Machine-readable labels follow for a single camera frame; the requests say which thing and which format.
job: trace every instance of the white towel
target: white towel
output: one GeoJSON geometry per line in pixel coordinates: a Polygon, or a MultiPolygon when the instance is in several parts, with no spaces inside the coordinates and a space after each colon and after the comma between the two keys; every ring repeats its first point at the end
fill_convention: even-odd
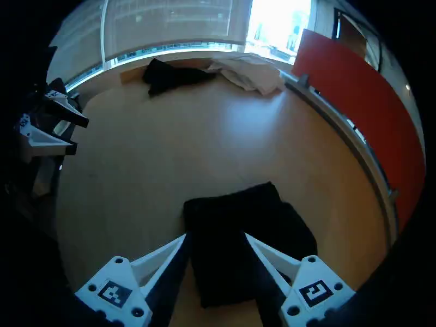
{"type": "Polygon", "coordinates": [[[245,54],[231,59],[213,58],[209,67],[220,69],[222,75],[246,91],[258,90],[267,95],[275,89],[284,90],[279,69],[256,54],[245,54]]]}

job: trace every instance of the black towel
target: black towel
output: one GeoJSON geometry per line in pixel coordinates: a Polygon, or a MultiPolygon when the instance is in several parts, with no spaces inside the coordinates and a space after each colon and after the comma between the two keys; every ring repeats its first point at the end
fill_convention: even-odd
{"type": "Polygon", "coordinates": [[[154,58],[147,66],[142,80],[150,84],[148,94],[155,96],[182,85],[208,81],[215,76],[214,72],[205,72],[197,68],[175,68],[154,58]]]}
{"type": "Polygon", "coordinates": [[[261,282],[265,269],[244,233],[298,260],[317,254],[312,233],[272,183],[189,200],[184,219],[193,232],[191,261],[203,307],[259,300],[269,292],[271,283],[261,282]]]}

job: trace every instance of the window blind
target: window blind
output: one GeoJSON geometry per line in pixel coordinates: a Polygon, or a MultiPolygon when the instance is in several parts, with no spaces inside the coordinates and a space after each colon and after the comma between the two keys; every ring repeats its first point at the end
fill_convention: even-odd
{"type": "Polygon", "coordinates": [[[252,0],[109,0],[105,59],[190,41],[245,44],[252,0]]]}
{"type": "Polygon", "coordinates": [[[88,0],[65,18],[51,46],[57,46],[47,82],[60,77],[64,83],[102,63],[100,26],[103,0],[88,0]]]}

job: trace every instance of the red panel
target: red panel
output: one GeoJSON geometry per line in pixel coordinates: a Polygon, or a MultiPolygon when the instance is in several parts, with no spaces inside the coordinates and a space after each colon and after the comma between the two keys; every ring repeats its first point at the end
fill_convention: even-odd
{"type": "Polygon", "coordinates": [[[355,123],[373,148],[392,189],[399,190],[402,231],[419,199],[425,164],[418,135],[388,82],[345,46],[304,30],[293,74],[309,83],[355,123]]]}

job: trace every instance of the white plastic bracket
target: white plastic bracket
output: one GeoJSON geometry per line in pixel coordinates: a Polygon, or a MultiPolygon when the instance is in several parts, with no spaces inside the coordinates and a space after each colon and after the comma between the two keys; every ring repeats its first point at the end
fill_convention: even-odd
{"type": "Polygon", "coordinates": [[[86,305],[101,311],[106,319],[125,326],[148,326],[152,311],[145,298],[179,251],[186,234],[133,262],[113,257],[76,292],[86,305]],[[142,279],[151,279],[140,287],[142,279]]]}
{"type": "MultiPolygon", "coordinates": [[[[76,295],[93,310],[103,311],[110,321],[120,321],[126,326],[147,326],[153,313],[145,298],[179,251],[185,236],[133,262],[114,257],[76,295]],[[151,279],[141,287],[140,281],[150,274],[153,274],[151,279]]],[[[317,256],[299,261],[248,234],[246,237],[286,296],[279,312],[284,325],[305,326],[321,320],[354,295],[317,256]],[[292,285],[278,271],[288,276],[292,285]]]]}
{"type": "Polygon", "coordinates": [[[82,115],[81,112],[77,111],[76,108],[74,108],[71,104],[68,103],[68,97],[65,94],[52,90],[46,93],[45,97],[53,102],[56,102],[57,104],[64,107],[65,109],[86,118],[84,115],[82,115]]]}
{"type": "Polygon", "coordinates": [[[246,236],[286,296],[280,310],[285,325],[306,326],[308,322],[322,320],[354,295],[355,292],[317,256],[298,261],[248,234],[246,236]],[[278,271],[293,281],[292,286],[278,271]]]}
{"type": "Polygon", "coordinates": [[[27,114],[20,118],[20,144],[24,162],[30,162],[34,156],[65,155],[67,147],[75,146],[36,128],[27,114]]]}

